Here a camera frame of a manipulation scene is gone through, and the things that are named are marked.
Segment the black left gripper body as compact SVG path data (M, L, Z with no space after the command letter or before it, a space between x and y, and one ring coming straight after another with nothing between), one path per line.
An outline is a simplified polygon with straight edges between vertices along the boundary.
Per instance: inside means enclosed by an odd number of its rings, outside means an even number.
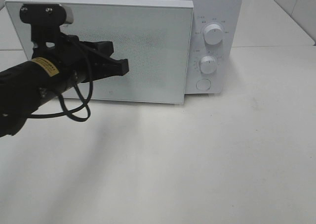
M64 33L31 34L33 86L71 86L97 79L99 43Z

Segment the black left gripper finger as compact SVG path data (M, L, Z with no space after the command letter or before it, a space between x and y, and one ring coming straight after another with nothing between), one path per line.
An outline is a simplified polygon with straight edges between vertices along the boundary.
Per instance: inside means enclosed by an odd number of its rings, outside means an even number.
M79 46L89 60L111 60L111 55L114 53L113 43L110 41L79 41Z
M93 79L100 80L113 76L124 76L129 72L127 59L99 61L93 65Z

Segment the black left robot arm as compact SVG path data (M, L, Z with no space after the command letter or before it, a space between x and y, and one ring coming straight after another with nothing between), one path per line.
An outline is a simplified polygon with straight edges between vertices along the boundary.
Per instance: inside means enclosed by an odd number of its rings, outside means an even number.
M66 116L85 122L93 82L129 71L127 59L111 58L113 43L82 42L60 36L61 47L36 52L28 61L0 73L0 135L15 135L27 119Z

